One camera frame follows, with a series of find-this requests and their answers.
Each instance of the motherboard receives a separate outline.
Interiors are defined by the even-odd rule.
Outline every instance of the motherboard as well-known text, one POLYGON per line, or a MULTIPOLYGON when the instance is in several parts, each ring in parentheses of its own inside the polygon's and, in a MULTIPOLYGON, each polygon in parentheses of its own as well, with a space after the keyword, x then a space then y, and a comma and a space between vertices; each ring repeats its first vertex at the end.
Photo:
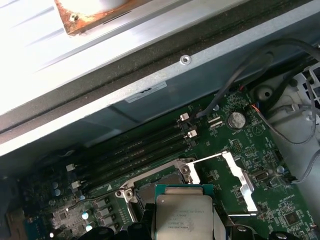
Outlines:
POLYGON ((235 91, 212 114, 195 119, 213 95, 199 99, 63 162, 19 180, 28 239, 78 238, 96 226, 115 232, 139 221, 155 202, 156 184, 212 184, 214 204, 235 224, 267 238, 286 231, 317 239, 299 189, 250 95, 235 91), (242 183, 222 155, 228 152, 254 189, 248 212, 242 183))

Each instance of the sticker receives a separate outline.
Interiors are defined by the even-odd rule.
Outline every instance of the sticker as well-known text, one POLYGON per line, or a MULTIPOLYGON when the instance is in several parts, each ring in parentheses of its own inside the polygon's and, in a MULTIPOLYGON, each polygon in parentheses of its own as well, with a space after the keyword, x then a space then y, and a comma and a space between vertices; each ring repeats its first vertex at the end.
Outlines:
POLYGON ((143 90, 142 92, 139 92, 137 94, 134 94, 128 98, 125 99, 125 101, 127 103, 133 103, 134 101, 137 101, 139 99, 142 99, 144 98, 145 96, 148 96, 150 94, 153 94, 155 93, 156 91, 160 90, 160 89, 164 89, 165 87, 167 86, 167 83, 165 81, 157 84, 157 85, 154 85, 152 87, 149 87, 147 88, 146 90, 143 90))

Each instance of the wire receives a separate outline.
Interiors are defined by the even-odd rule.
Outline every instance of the wire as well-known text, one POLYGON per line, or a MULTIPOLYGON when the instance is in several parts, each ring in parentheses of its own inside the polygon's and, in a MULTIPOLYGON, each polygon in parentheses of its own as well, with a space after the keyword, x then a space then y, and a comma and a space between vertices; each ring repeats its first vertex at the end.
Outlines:
POLYGON ((320 149, 318 151, 316 151, 313 154, 313 156, 311 157, 310 162, 308 164, 308 167, 306 168, 306 170, 305 170, 304 174, 302 175, 301 179, 292 181, 292 184, 301 184, 301 183, 303 183, 307 179, 307 177, 310 175, 311 170, 312 170, 316 160, 319 157, 320 157, 320 149))
POLYGON ((214 96, 213 100, 206 107, 205 110, 198 112, 196 118, 201 118, 203 116, 208 115, 213 108, 220 102, 220 100, 224 97, 224 95, 228 92, 232 84, 238 79, 238 77, 243 73, 252 63, 254 63, 261 55, 268 54, 270 49, 282 46, 282 45, 291 45, 296 46, 304 50, 310 56, 314 57, 318 62, 320 62, 320 50, 318 48, 313 47, 312 45, 300 41, 293 38, 288 39, 279 39, 274 40, 266 45, 262 46, 252 54, 250 54, 241 64, 240 66, 233 72, 232 76, 226 82, 226 84, 217 92, 214 96))
POLYGON ((311 100, 311 120, 312 120, 312 129, 311 129, 311 134, 309 135, 309 137, 304 140, 304 141, 300 141, 300 142, 295 142, 295 141, 291 141, 289 140, 287 137, 285 137, 281 132, 279 132, 277 129, 275 129, 271 123, 268 122, 268 120, 264 117, 264 115, 260 112, 260 110, 254 105, 252 104, 251 106, 256 110, 257 114, 259 115, 259 117, 262 119, 262 121, 264 121, 264 123, 276 134, 278 135, 281 139, 283 139, 284 141, 293 144, 293 145, 302 145, 302 144, 306 144, 308 143, 315 135, 316 133, 316 104, 315 104, 315 100, 314 100, 314 95, 310 86, 310 79, 307 79, 306 81, 306 86, 309 92, 309 96, 310 96, 310 100, 311 100))
POLYGON ((100 196, 96 196, 94 198, 86 198, 85 200, 81 200, 81 201, 78 201, 76 204, 70 206, 70 207, 67 207, 66 208, 66 211, 70 211, 74 208, 76 208, 77 206, 79 206, 80 204, 83 204, 83 203, 86 203, 86 202, 91 202, 91 201, 96 201, 96 200, 99 200, 99 199, 102 199, 102 198, 105 198, 107 197, 108 195, 110 194, 113 194, 117 191, 120 191, 120 190, 123 190, 122 188, 119 188, 119 189, 116 189, 116 190, 113 190, 113 191, 110 191, 110 192, 107 192, 106 194, 103 194, 103 195, 100 195, 100 196))
POLYGON ((273 63, 273 61, 274 61, 274 59, 275 59, 275 56, 272 54, 272 52, 266 53, 265 56, 268 57, 268 60, 267 60, 267 62, 265 63, 265 65, 263 66, 263 68, 262 68, 259 72, 253 74, 253 75, 250 76, 248 79, 246 79, 246 80, 242 83, 242 85, 239 87, 239 91, 242 91, 242 90, 245 88, 245 86, 247 86, 248 84, 252 83, 253 81, 259 79, 259 78, 260 78, 262 75, 264 75, 264 74, 266 73, 266 71, 268 71, 268 69, 271 67, 271 65, 272 65, 272 63, 273 63))
POLYGON ((270 110, 281 98, 283 95, 285 89, 289 85, 290 81, 299 73, 303 72, 305 68, 315 63, 314 59, 306 58, 301 64, 299 64, 297 67, 293 68, 289 72, 283 75, 282 82, 279 84, 279 86, 275 89, 275 91, 272 93, 271 97, 262 105, 261 111, 263 113, 270 110))
MULTIPOLYGON (((265 115, 265 118, 270 119, 270 118, 274 117, 276 114, 278 114, 284 110, 286 110, 287 112, 291 112, 293 115, 311 110, 311 105, 298 104, 297 106, 299 107, 298 110, 293 110, 292 105, 279 106, 271 111, 268 111, 265 115)), ((320 109, 316 108, 316 114, 320 116, 320 109)))

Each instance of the capacitor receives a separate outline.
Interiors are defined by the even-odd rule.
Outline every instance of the capacitor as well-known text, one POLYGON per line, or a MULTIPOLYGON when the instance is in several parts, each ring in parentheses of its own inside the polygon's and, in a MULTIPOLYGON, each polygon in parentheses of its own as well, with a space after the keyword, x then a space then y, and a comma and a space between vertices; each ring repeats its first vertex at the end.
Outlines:
POLYGON ((276 172, 277 172, 278 174, 283 174, 283 173, 285 172, 285 168, 284 168, 283 166, 278 166, 278 167, 276 168, 276 172))
POLYGON ((61 194, 60 189, 54 190, 54 195, 55 195, 56 197, 60 196, 60 194, 61 194))
POLYGON ((85 211, 82 213, 81 217, 83 220, 87 220, 89 218, 90 213, 88 211, 85 211))
POLYGON ((50 206, 54 206, 55 204, 56 204, 55 200, 52 200, 52 199, 51 199, 51 200, 49 201, 49 205, 50 205, 50 206))
POLYGON ((93 228, 96 227, 96 223, 94 221, 90 222, 86 227, 85 227, 85 230, 87 232, 89 232, 90 230, 92 230, 93 228))
POLYGON ((227 119, 227 123, 232 129, 242 129, 246 122, 245 115, 237 111, 231 113, 227 119))
POLYGON ((54 181, 53 183, 52 183, 52 187, 53 187, 53 189, 57 189, 58 188, 58 183, 56 182, 56 181, 54 181))

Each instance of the red wire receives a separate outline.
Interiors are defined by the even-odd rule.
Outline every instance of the red wire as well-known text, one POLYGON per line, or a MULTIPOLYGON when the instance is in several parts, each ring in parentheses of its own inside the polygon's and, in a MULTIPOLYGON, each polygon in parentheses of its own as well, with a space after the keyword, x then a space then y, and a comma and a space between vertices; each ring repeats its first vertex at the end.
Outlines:
POLYGON ((260 113, 259 108, 257 108, 255 104, 251 104, 251 107, 253 107, 258 113, 260 113))

